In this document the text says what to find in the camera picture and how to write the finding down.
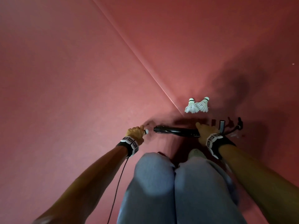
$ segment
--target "person's right arm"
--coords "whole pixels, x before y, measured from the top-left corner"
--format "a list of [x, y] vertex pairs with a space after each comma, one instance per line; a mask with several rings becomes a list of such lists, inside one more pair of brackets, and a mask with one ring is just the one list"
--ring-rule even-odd
[[[210, 134], [219, 132], [196, 126], [202, 145]], [[221, 146], [219, 153], [270, 224], [299, 223], [299, 188], [233, 145]]]

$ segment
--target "denim pants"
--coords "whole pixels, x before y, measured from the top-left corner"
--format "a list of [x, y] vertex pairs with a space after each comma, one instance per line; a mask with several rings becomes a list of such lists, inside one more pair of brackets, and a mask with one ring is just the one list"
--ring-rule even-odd
[[179, 168], [158, 153], [144, 154], [124, 195], [118, 224], [246, 223], [230, 177], [192, 157]]

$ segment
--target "person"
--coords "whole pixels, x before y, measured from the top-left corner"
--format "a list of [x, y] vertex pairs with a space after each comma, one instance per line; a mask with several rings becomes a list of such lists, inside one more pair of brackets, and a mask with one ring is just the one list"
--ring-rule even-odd
[[[215, 127], [199, 123], [196, 127], [203, 146], [211, 138], [220, 138]], [[144, 126], [135, 127], [127, 131], [124, 139], [130, 137], [141, 145], [143, 134]], [[228, 164], [270, 224], [299, 223], [299, 190], [295, 185], [250, 157], [227, 138], [219, 139], [218, 146], [212, 145], [210, 151]], [[129, 147], [122, 143], [107, 152], [33, 223], [84, 223], [131, 153]], [[188, 161], [181, 163], [179, 168], [175, 168], [163, 155], [146, 153], [136, 164], [117, 223], [246, 223], [237, 202], [230, 177], [199, 150], [192, 150]]]

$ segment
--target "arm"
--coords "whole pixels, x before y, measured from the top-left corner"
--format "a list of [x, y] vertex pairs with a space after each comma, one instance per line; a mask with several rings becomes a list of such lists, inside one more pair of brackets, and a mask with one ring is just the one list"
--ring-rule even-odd
[[[136, 127], [129, 129], [126, 136], [131, 136], [138, 145], [141, 145], [144, 142], [143, 132], [143, 126]], [[107, 152], [88, 167], [34, 223], [84, 223], [97, 206], [127, 154], [128, 150], [124, 146], [117, 146]]]
[[[199, 123], [196, 127], [203, 146], [210, 134], [219, 133], [215, 127]], [[270, 224], [299, 222], [299, 189], [295, 185], [233, 145], [221, 146], [219, 153]]]

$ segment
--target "leg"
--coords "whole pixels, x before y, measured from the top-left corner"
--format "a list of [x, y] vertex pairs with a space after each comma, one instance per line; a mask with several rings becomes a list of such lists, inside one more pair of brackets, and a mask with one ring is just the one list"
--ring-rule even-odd
[[175, 224], [174, 165], [158, 153], [136, 164], [118, 215], [118, 224]]
[[178, 224], [246, 223], [235, 196], [230, 177], [210, 160], [192, 157], [176, 169]]

